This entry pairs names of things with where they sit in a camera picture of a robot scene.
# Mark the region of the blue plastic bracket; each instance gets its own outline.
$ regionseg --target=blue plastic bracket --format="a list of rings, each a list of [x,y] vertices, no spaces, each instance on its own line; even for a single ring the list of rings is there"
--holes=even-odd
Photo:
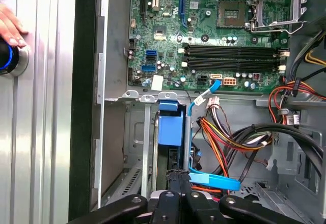
[[[178,101],[161,100],[159,110],[178,111]],[[158,144],[181,146],[183,134],[183,111],[180,116],[159,116]]]
[[[191,178],[190,182],[193,183],[232,191],[240,190],[240,182],[231,178],[207,174],[196,170],[191,170],[191,173],[189,175]]]
[[[178,101],[161,100],[158,105],[158,110],[178,111]]]

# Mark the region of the finger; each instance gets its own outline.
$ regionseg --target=finger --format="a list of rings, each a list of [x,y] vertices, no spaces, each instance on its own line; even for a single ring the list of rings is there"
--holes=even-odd
[[[2,20],[0,20],[0,36],[11,46],[18,46],[18,42]]]
[[[23,34],[27,34],[28,31],[23,27],[19,19],[15,14],[4,4],[0,4],[0,11],[3,12],[7,18],[15,25],[15,27]]]
[[[14,36],[14,38],[18,42],[18,46],[25,47],[26,43],[23,37],[20,35],[19,31],[17,30],[15,25],[10,21],[10,19],[1,11],[0,11],[0,19],[3,21],[3,23],[7,26],[8,30]]]

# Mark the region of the blue light ring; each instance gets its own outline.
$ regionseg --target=blue light ring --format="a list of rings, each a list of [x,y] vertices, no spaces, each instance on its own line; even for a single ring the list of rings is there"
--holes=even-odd
[[[13,50],[12,50],[12,47],[11,46],[8,45],[8,47],[9,47],[9,54],[10,54],[9,60],[8,60],[8,62],[3,67],[0,68],[0,70],[5,70],[11,64],[11,62],[12,62]]]

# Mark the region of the green circuit board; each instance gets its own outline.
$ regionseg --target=green circuit board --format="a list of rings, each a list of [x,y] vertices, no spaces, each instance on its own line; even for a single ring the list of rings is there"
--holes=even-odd
[[[207,69],[193,70],[190,67],[182,66],[183,43],[203,46],[287,48],[288,35],[285,32],[254,35],[244,28],[249,12],[246,1],[248,0],[184,0],[185,19],[191,19],[191,24],[185,26],[179,15],[179,0],[159,0],[158,11],[146,8],[145,21],[142,20],[141,15],[141,0],[131,0],[129,38],[134,53],[132,59],[128,59],[128,84],[150,89],[153,75],[160,75],[164,77],[162,86],[164,90],[202,91],[212,83],[209,79],[210,75],[218,74],[222,75],[222,79],[225,77],[236,78],[236,85],[222,84],[221,91],[271,92],[280,84],[282,74],[278,70],[256,72],[253,67],[252,71],[243,72],[239,69],[211,69],[209,66]],[[238,4],[237,12],[234,12],[229,3]],[[231,27],[225,26],[227,22],[221,21],[221,11],[219,11],[221,8],[224,8],[224,14],[228,15],[225,18],[233,18],[233,14],[238,16],[242,11],[245,17],[243,19],[237,17],[238,19],[233,22]],[[263,21],[266,24],[275,20],[288,20],[291,14],[291,0],[265,1],[263,9]],[[203,35],[208,37],[208,40],[203,41]],[[157,59],[146,60],[147,50],[156,50]],[[155,69],[146,72],[142,69],[144,66],[155,66]],[[259,80],[252,79],[252,74],[254,77],[255,74],[259,74]],[[208,77],[207,82],[198,83],[198,77]],[[254,88],[248,86],[246,81],[249,84],[254,83]]]

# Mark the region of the metal screw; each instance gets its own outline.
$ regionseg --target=metal screw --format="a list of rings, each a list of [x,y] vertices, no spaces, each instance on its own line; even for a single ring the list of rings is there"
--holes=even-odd
[[[133,200],[132,200],[132,202],[134,202],[134,203],[139,203],[141,201],[142,200],[140,198],[138,198],[138,197],[134,197]]]
[[[226,198],[226,202],[228,202],[231,205],[235,204],[235,200],[233,198]]]
[[[198,194],[197,192],[192,192],[192,196],[193,196],[194,198],[198,198],[198,197],[199,197],[199,194]]]
[[[167,193],[165,194],[165,196],[166,196],[166,197],[173,197],[174,194],[173,194],[172,192],[167,192]]]

